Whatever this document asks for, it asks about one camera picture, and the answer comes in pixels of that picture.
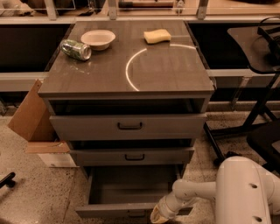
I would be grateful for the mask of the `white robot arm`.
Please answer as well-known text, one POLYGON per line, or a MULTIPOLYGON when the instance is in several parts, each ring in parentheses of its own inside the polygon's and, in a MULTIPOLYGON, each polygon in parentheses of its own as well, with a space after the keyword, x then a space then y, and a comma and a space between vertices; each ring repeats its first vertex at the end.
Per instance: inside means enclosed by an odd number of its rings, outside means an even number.
POLYGON ((153 208, 150 221, 163 224, 202 198, 215 202, 216 224, 272 224, 280 214, 280 178, 246 157, 224 160, 214 182, 178 179, 153 208))

